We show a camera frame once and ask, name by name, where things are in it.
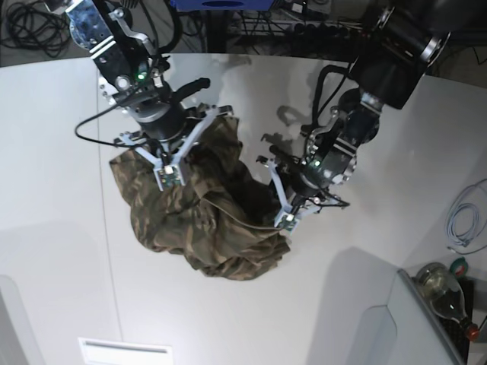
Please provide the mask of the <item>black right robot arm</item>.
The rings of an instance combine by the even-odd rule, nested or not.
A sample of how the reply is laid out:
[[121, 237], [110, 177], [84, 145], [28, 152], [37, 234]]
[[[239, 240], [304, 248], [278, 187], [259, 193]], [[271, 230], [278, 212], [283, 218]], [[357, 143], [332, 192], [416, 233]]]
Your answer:
[[216, 117], [233, 112], [230, 106], [183, 106], [211, 81], [198, 78], [173, 90], [164, 79], [170, 64], [158, 38], [133, 30], [129, 9], [114, 1], [47, 1], [45, 6], [67, 16], [71, 38], [89, 52], [99, 71], [98, 86], [110, 108], [140, 127], [120, 133], [109, 145], [133, 149], [146, 159], [161, 191], [186, 185], [190, 152]]

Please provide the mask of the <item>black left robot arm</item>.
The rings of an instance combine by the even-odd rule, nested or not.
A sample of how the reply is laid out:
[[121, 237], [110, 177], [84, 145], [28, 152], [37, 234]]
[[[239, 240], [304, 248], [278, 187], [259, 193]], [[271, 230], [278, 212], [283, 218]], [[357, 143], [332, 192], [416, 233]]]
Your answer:
[[[354, 173], [358, 149], [378, 133], [385, 106], [400, 110], [421, 77], [440, 55], [450, 36], [430, 24], [433, 1], [391, 1], [378, 11], [367, 31], [367, 42], [348, 67], [328, 65], [318, 77], [311, 123], [304, 127], [300, 156], [271, 145], [272, 159], [258, 157], [272, 178], [280, 209], [273, 225], [292, 232], [300, 220], [323, 208], [346, 208], [348, 202], [330, 188]], [[326, 77], [340, 74], [357, 86], [331, 107], [327, 124], [320, 125], [320, 102]]]

